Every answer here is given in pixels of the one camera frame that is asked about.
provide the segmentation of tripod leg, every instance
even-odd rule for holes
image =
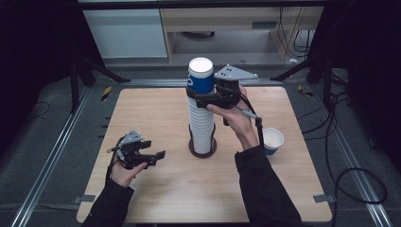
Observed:
[[[84,63],[87,64],[89,66],[91,66],[92,68],[96,69],[97,71],[99,71],[100,73],[106,75],[107,77],[117,81],[117,82],[130,82],[130,79],[123,79],[121,77],[119,77],[118,75],[110,72],[109,70],[107,70],[106,68],[103,68],[99,65],[97,65],[95,62],[89,60],[88,58],[86,58],[85,56],[80,55],[79,56],[79,60]]]
[[[282,74],[278,77],[275,77],[275,78],[271,78],[270,80],[281,81],[281,80],[287,79],[287,78],[291,77],[292,75],[294,75],[296,72],[301,71],[304,68],[311,67],[316,61],[318,61],[318,59],[319,59],[319,55],[315,54],[315,55],[313,55],[313,57],[307,58],[305,61],[302,61],[301,63],[290,68],[284,74]]]
[[[96,79],[89,67],[82,61],[77,61],[76,66],[78,69],[78,75],[82,79],[83,84],[85,86],[94,86]]]
[[[332,74],[333,74],[333,72],[332,72],[331,60],[329,58],[327,58],[325,71],[324,71],[323,103],[326,105],[329,112],[331,112],[331,110],[330,110],[330,94],[331,94],[331,75]]]
[[[76,62],[73,61],[70,66],[70,76],[71,76],[71,95],[72,95],[72,106],[71,106],[71,113],[73,113],[79,103],[79,90],[78,90],[78,73],[76,68]]]

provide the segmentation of cup stack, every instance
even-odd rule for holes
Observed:
[[[213,63],[206,58],[195,58],[188,66],[188,88],[197,94],[215,92]],[[215,131],[214,114],[204,108],[198,108],[196,100],[188,97],[189,130],[191,141],[189,147],[197,157],[205,158],[216,149],[213,134]]]

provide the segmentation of black jacket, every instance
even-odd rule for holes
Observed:
[[[301,217],[260,147],[235,155],[239,186],[252,227],[302,226]],[[133,190],[109,179],[82,227],[121,227]]]

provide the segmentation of table top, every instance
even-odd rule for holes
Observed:
[[[264,128],[276,128],[285,136],[284,145],[269,159],[302,220],[329,221],[332,215],[327,202],[316,203],[313,199],[323,194],[323,189],[286,90],[248,87],[247,91],[253,108],[263,118]],[[196,158],[188,148],[189,116],[184,88],[123,90],[85,195],[100,194],[111,159],[107,149],[135,130],[152,141],[151,147],[141,153],[165,150],[166,157],[142,171],[131,183],[135,193],[126,222],[248,222],[234,158],[237,151],[242,151],[241,145],[220,116],[215,115],[215,123],[216,153],[206,159]],[[85,220],[92,204],[81,203],[79,222]]]

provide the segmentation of person's left hand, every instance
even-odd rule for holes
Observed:
[[[126,169],[124,168],[118,161],[116,155],[114,156],[115,164],[113,165],[112,174],[110,178],[118,183],[120,186],[127,188],[132,179],[136,177],[136,174],[140,173],[148,164],[142,163],[141,165],[133,168],[133,169]]]

